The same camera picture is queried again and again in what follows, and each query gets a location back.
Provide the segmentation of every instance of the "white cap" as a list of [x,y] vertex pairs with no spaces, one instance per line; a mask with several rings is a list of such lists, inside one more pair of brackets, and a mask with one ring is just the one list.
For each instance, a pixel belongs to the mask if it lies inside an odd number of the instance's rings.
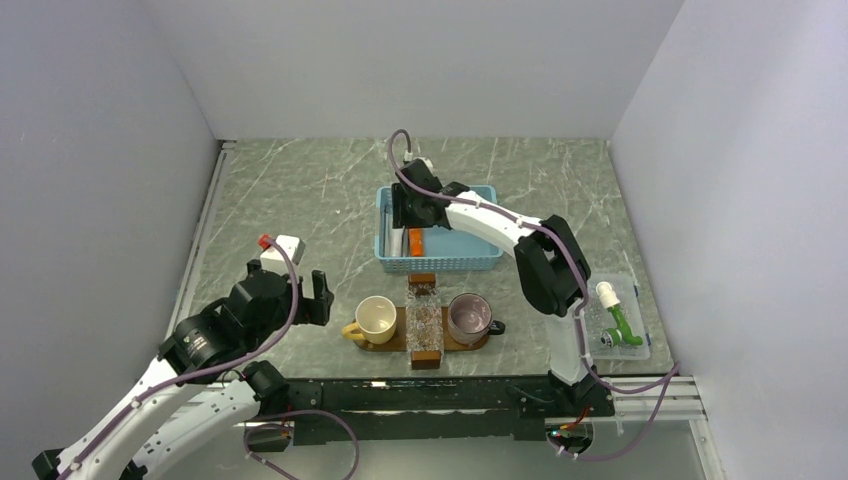
[[615,290],[612,289],[612,284],[609,282],[600,282],[598,286],[595,287],[595,291],[598,293],[598,299],[601,300],[601,305],[603,305],[604,308],[610,308],[621,303],[615,295]]

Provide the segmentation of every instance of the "marble surface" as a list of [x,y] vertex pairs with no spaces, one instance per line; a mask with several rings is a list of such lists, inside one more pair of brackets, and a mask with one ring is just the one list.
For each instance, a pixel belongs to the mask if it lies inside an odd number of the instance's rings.
[[[398,142],[395,149],[402,153]],[[575,232],[593,273],[626,273],[639,285],[651,357],[599,361],[602,374],[664,374],[672,366],[662,323],[603,140],[422,138],[444,183],[490,184],[498,203],[525,215],[556,213]],[[404,305],[406,277],[383,272],[374,256],[376,190],[392,181],[385,140],[239,141],[213,221],[192,311],[226,295],[259,254],[262,233],[295,235],[307,245],[299,271],[324,270],[336,294],[326,327],[298,326],[265,354],[290,377],[514,375],[545,373],[544,315],[524,300],[515,263],[504,255],[488,272],[440,273],[445,303],[474,292],[492,304],[507,334],[474,352],[447,353],[439,370],[415,371],[405,353],[369,353],[340,335],[357,304],[384,295]]]

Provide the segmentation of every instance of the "cable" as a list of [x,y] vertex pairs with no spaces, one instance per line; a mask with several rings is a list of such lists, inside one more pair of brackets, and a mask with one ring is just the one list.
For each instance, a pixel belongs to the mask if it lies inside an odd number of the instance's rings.
[[515,389],[516,392],[520,393],[522,396],[529,398],[530,400],[533,400],[534,402],[539,402],[539,403],[554,403],[555,402],[555,400],[544,400],[542,398],[530,395],[529,393],[527,393],[524,390],[516,387],[515,385],[507,385],[506,388]]
[[[359,467],[359,439],[356,438],[356,434],[353,433],[353,429],[350,428],[350,425],[348,425],[347,422],[330,412],[325,412],[324,410],[298,410],[295,412],[286,412],[280,415],[273,415],[270,417],[266,417],[266,419],[276,418],[279,420],[283,420],[289,417],[298,417],[300,415],[321,415],[322,417],[333,419],[336,421],[336,423],[341,425],[347,431],[347,434],[350,435],[350,440],[353,442],[354,457],[353,466],[350,467],[350,471],[347,473],[347,475],[344,476],[343,480],[349,480],[351,477],[353,477],[353,474],[356,473],[356,469]],[[256,427],[251,428],[247,433],[244,434],[244,451],[247,452],[248,457],[256,460],[262,465],[265,465],[266,467],[288,478],[289,480],[298,480],[297,477],[278,467],[274,462],[269,462],[268,460],[265,460],[264,458],[260,457],[259,455],[253,453],[252,450],[250,450],[249,440],[250,436],[253,435],[254,432],[278,428],[284,427],[276,423],[263,423],[262,425],[258,425]]]
[[575,421],[573,421],[573,422],[571,422],[571,423],[566,423],[566,424],[561,425],[561,426],[559,427],[559,428],[560,428],[560,430],[571,430],[572,428],[576,427],[577,425],[580,425],[580,422],[582,422],[582,421],[583,421],[583,419],[584,419],[584,418],[586,418],[586,415],[588,415],[588,414],[589,414],[589,410],[590,410],[591,408],[592,408],[592,407],[590,407],[589,405],[586,405],[586,407],[583,409],[583,412],[581,412],[581,413],[580,413],[580,416],[579,416],[579,417],[577,417],[577,420],[575,420]]
[[[462,203],[462,204],[465,204],[465,205],[477,206],[477,203],[473,202],[471,200],[468,200],[468,199],[465,199],[465,198],[459,198],[459,197],[452,197],[452,196],[448,196],[448,195],[442,195],[442,194],[436,193],[436,192],[431,192],[429,190],[426,190],[426,189],[421,188],[418,185],[414,184],[401,171],[400,166],[397,163],[397,160],[395,160],[394,152],[392,151],[392,147],[394,146],[395,139],[398,137],[398,135],[403,135],[405,137],[405,139],[406,139],[406,150],[408,152],[412,152],[412,141],[409,137],[409,132],[407,132],[405,129],[401,128],[401,129],[396,130],[394,133],[392,133],[392,135],[389,137],[388,141],[386,142],[389,162],[391,162],[392,167],[395,170],[395,175],[397,175],[397,177],[403,183],[405,183],[409,188],[420,193],[421,195],[425,195],[425,196],[428,196],[428,197],[431,197],[431,198],[435,198],[435,199],[443,200],[443,201],[447,201],[447,202],[457,202],[457,203]],[[518,216],[514,215],[513,213],[509,212],[508,210],[506,210],[504,208],[501,208],[501,207],[494,205],[494,204],[491,204],[491,203],[481,203],[479,205],[479,207],[485,208],[487,210],[491,210],[495,213],[498,213],[501,216],[508,218],[512,222],[516,222],[516,221],[519,220]],[[668,388],[668,385],[671,383],[671,378],[674,377],[675,375],[677,375],[677,372],[680,369],[680,365],[677,364],[677,363],[674,364],[672,369],[664,377],[657,380],[656,382],[652,382],[648,385],[644,385],[642,387],[638,387],[638,388],[634,388],[634,389],[630,389],[630,390],[616,387],[616,386],[604,381],[597,373],[595,373],[594,370],[592,370],[591,365],[589,365],[589,361],[587,360],[586,338],[583,335],[583,325],[582,325],[583,309],[589,303],[589,288],[586,285],[586,279],[584,279],[583,275],[580,274],[580,271],[577,268],[577,264],[574,262],[574,258],[568,252],[568,249],[565,247],[565,244],[562,243],[562,240],[560,240],[560,238],[554,232],[552,232],[549,228],[545,227],[544,225],[537,225],[537,224],[534,224],[534,223],[523,223],[523,226],[530,228],[532,230],[541,232],[542,234],[544,234],[545,236],[550,238],[551,241],[554,242],[557,249],[562,254],[562,257],[565,259],[565,262],[568,264],[568,268],[571,270],[571,273],[574,276],[575,280],[577,280],[577,285],[580,287],[580,292],[581,292],[581,295],[583,296],[582,301],[580,302],[579,305],[577,305],[577,308],[575,308],[575,310],[574,310],[574,321],[575,321],[575,323],[577,323],[577,325],[576,325],[577,339],[578,339],[577,345],[578,345],[578,348],[580,349],[580,358],[581,358],[581,361],[583,362],[583,367],[586,369],[586,371],[589,373],[589,375],[591,375],[592,378],[597,383],[599,383],[601,386],[609,389],[610,391],[625,394],[625,395],[634,394],[634,393],[642,393],[642,392],[648,391],[652,388],[658,387],[659,385],[663,385],[663,389]],[[663,400],[663,396],[660,396],[659,400],[657,401],[657,405],[654,407],[655,413],[657,411],[659,411],[660,405],[662,404],[662,400]]]
[[241,372],[239,372],[239,371],[238,371],[238,370],[236,370],[235,368],[231,368],[231,369],[229,369],[229,370],[227,370],[226,372],[224,372],[224,373],[222,373],[222,374],[221,374],[221,387],[222,387],[222,388],[227,388],[227,382],[226,382],[226,379],[227,379],[227,374],[228,374],[228,373],[235,373],[235,374],[237,375],[237,377],[236,377],[236,378],[239,378],[239,379],[244,378],[244,375],[242,375],[242,373],[241,373]]
[[[83,460],[85,460],[91,454],[91,452],[94,451],[95,448],[97,448],[101,443],[103,443],[103,440],[105,440],[106,437],[110,433],[112,433],[113,430],[115,430],[115,428],[121,423],[121,421],[123,421],[124,418],[126,418],[126,416],[130,414],[130,412],[135,410],[133,408],[133,404],[135,404],[136,402],[138,402],[138,404],[142,404],[145,400],[152,397],[153,395],[178,383],[185,383],[190,380],[194,380],[195,378],[221,373],[226,370],[235,368],[241,365],[242,363],[249,362],[254,358],[258,357],[259,355],[262,355],[263,353],[267,352],[268,349],[276,345],[277,342],[279,342],[283,338],[283,336],[286,334],[286,332],[289,331],[289,328],[291,328],[292,324],[294,323],[295,313],[297,312],[298,298],[300,297],[300,287],[297,284],[297,271],[295,270],[294,265],[292,264],[292,261],[289,258],[288,254],[285,252],[285,250],[283,250],[280,245],[277,244],[274,239],[268,238],[267,241],[272,247],[274,247],[275,249],[277,249],[278,252],[280,252],[280,255],[283,257],[283,260],[286,262],[286,269],[288,270],[289,279],[291,280],[291,308],[289,309],[289,316],[288,318],[286,318],[286,323],[283,324],[282,328],[280,328],[280,330],[278,330],[277,333],[274,334],[274,336],[271,337],[267,342],[265,342],[261,347],[241,358],[237,358],[235,360],[231,360],[229,362],[222,363],[214,367],[203,368],[200,370],[196,370],[192,373],[179,375],[169,380],[165,380],[164,382],[140,393],[137,397],[135,397],[135,399],[133,399],[133,402],[131,404],[125,406],[123,409],[118,411],[118,413],[114,417],[112,417],[109,422],[106,423],[103,429],[100,430],[100,432],[98,432],[97,435],[95,435],[94,438],[92,438],[91,441],[88,442],[88,444],[86,444],[82,451],[80,451],[80,453],[76,457],[74,457],[73,460],[71,460],[71,465],[81,465]],[[71,470],[69,465],[64,472],[62,472],[58,477],[56,477],[56,480],[65,480],[68,478],[68,476],[70,476],[71,473],[73,473],[73,471]]]

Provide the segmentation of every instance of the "white cup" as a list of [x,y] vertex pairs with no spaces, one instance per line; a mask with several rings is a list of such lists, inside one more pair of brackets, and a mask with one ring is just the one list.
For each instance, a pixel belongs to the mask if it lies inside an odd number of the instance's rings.
[[379,345],[391,340],[397,329],[395,304],[386,297],[373,296],[359,302],[355,318],[355,323],[342,328],[343,337]]

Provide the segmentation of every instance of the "gray wall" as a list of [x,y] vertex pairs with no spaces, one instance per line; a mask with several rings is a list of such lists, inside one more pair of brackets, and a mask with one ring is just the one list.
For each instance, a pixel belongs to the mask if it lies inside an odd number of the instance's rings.
[[144,0],[218,138],[612,134],[682,0]]
[[729,478],[845,478],[848,6],[687,1],[613,136]]
[[162,340],[216,158],[137,0],[0,6],[0,465],[91,428]]

